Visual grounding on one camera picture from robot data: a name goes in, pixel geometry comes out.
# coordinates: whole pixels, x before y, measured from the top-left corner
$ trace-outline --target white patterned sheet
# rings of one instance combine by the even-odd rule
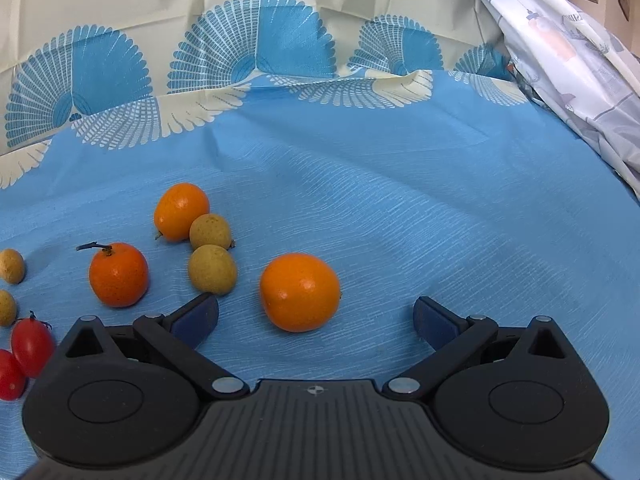
[[[482,0],[544,103],[640,197],[640,64],[566,0]]]

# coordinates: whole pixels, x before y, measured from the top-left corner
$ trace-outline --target white fan pattern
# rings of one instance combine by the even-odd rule
[[[527,102],[527,97],[506,69],[506,59],[491,45],[470,49],[449,75],[471,86],[479,96],[492,103],[513,106]]]
[[[25,173],[37,168],[50,143],[51,140],[43,140],[0,156],[0,189],[7,189]]]
[[[425,101],[431,97],[433,73],[418,70],[395,76],[367,70],[364,78],[348,77],[332,81],[273,76],[276,86],[285,86],[303,101],[356,108],[395,108]]]
[[[82,142],[114,150],[158,140],[158,101],[147,98],[78,119],[72,123]]]
[[[242,106],[249,90],[248,83],[225,88],[180,92],[158,99],[162,136],[190,132],[197,126],[211,123],[216,115]]]

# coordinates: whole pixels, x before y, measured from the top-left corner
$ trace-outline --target blue gripper pad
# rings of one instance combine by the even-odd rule
[[[468,327],[466,319],[431,298],[418,298],[414,304],[414,329],[434,350],[440,350]]]
[[[179,311],[169,332],[180,341],[195,349],[218,324],[218,301],[212,294],[200,295]]]

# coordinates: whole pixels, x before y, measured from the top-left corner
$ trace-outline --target black gripper base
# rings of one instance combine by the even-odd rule
[[[602,480],[591,465],[540,473],[494,468],[446,442],[414,402],[367,380],[263,380],[214,402],[196,430],[162,456],[118,470],[44,458],[24,480]]]

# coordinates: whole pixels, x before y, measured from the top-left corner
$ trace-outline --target blue patterned fabric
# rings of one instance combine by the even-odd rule
[[[352,68],[368,67],[406,75],[414,70],[441,70],[436,37],[405,16],[377,16],[360,31],[359,48],[349,60]]]
[[[222,88],[254,69],[329,78],[334,42],[312,7],[296,0],[233,0],[191,27],[174,52],[170,92]]]
[[[231,224],[239,269],[204,355],[251,384],[381,383],[431,351],[412,329],[420,295],[505,325],[547,314],[610,403],[598,465],[636,480],[632,194],[527,101],[491,45],[446,71],[434,34],[385,15],[363,22],[348,68],[337,76],[332,35],[297,0],[207,11],[177,44],[156,94],[143,53],[117,30],[76,27],[37,50],[15,73],[6,138],[15,147],[66,129],[0,158],[0,239],[28,267],[10,288],[21,314],[33,310],[60,339],[84,314],[125,324],[189,301],[190,246],[155,240],[152,213],[169,186],[193,182]],[[96,300],[92,256],[74,251],[93,240],[143,251],[151,286],[139,304],[110,310]],[[291,251],[325,259],[342,283],[337,315],[313,333],[280,332],[257,299],[264,266]],[[9,334],[0,331],[0,346]],[[0,420],[8,480],[34,453],[20,402],[0,404]]]
[[[555,116],[497,105],[443,71],[433,72],[430,99],[395,108],[322,106],[261,76],[241,107],[179,136],[109,152],[77,134],[54,136],[40,166],[0,190],[0,238],[28,267],[10,290],[20,313],[49,321],[58,340],[84,314],[123,324],[196,295],[190,246],[155,240],[152,221],[162,193],[186,180],[237,241],[238,285],[220,299],[206,357],[251,384],[380,383],[431,351],[412,329],[420,295],[508,326],[547,314],[610,403],[596,462],[632,479],[640,209]],[[151,278],[139,304],[110,310],[94,297],[92,254],[74,251],[92,240],[143,251]],[[289,251],[316,254],[340,277],[338,313],[316,332],[280,332],[260,307],[261,271]],[[2,348],[8,339],[0,331]],[[20,402],[1,403],[0,420],[0,478],[12,479],[34,460]]]
[[[133,41],[110,28],[76,27],[20,65],[6,105],[9,147],[152,92],[146,61]]]

